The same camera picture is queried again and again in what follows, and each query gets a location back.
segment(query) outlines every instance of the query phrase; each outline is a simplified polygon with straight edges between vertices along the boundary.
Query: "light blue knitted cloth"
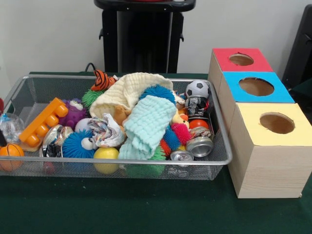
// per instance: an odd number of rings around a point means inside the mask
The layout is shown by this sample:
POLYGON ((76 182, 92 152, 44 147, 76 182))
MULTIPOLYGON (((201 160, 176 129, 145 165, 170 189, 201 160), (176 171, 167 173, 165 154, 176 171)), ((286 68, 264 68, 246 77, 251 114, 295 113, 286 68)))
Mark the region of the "light blue knitted cloth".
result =
POLYGON ((165 98, 148 95, 140 100, 124 124, 128 139, 118 158, 150 159, 175 114, 176 106, 165 98))

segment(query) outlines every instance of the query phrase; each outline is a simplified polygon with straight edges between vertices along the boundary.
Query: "stacked boxes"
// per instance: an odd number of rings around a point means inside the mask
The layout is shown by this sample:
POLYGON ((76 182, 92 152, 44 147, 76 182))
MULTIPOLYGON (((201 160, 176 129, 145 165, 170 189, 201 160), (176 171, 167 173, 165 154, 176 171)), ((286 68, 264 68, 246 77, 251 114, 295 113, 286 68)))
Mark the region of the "stacked boxes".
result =
POLYGON ((239 198, 299 197, 312 171, 312 126, 258 49, 214 49, 215 86, 239 198))

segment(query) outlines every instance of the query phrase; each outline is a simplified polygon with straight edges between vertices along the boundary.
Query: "metal basket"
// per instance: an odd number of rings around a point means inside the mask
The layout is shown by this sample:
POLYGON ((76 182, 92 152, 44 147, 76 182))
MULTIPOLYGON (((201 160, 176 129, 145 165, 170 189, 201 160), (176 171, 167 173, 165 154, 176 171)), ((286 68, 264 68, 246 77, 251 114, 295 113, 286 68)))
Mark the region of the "metal basket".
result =
MULTIPOLYGON (((5 109, 14 107, 14 114, 27 126, 55 97, 60 99, 81 98, 94 84, 94 77, 28 75, 22 77, 12 88, 4 101, 5 109)), ((174 89, 184 92, 193 79, 171 79, 174 89)), ((102 177, 102 178, 157 178, 213 180, 223 165, 232 160, 232 151, 226 134, 215 89, 210 87, 211 124, 213 125, 214 149, 210 155, 192 162, 112 160, 39 157, 38 152, 25 152, 25 157, 0 157, 1 176, 55 176, 55 177, 102 177), (3 171, 2 163, 23 161, 22 166, 12 172, 3 171), (46 170, 49 165, 54 171, 46 170), (112 174, 102 174, 95 165, 109 171, 118 167, 112 174)))

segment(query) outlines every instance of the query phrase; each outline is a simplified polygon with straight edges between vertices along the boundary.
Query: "green spiky ball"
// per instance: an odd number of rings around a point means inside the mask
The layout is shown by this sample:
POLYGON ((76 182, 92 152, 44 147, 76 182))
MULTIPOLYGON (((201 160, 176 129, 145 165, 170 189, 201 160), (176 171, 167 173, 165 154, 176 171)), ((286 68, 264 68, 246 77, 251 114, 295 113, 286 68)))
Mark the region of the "green spiky ball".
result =
POLYGON ((88 110, 90 109, 92 103, 102 94, 104 94, 104 91, 92 91, 88 90, 82 97, 82 104, 85 108, 88 110))
MULTIPOLYGON (((165 160, 166 155, 163 149, 158 146, 154 156, 149 160, 165 160)), ((126 165, 126 175, 131 178, 158 178, 165 170, 165 165, 126 165)))

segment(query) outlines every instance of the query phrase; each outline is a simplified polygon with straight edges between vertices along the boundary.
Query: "soccer ball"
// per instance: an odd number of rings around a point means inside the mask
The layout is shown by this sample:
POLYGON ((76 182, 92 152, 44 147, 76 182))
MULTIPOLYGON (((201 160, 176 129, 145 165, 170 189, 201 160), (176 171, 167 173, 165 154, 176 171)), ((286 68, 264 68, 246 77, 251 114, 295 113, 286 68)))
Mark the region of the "soccer ball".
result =
POLYGON ((205 98, 209 96, 209 86, 203 80, 194 80, 186 87, 186 97, 201 95, 205 98))

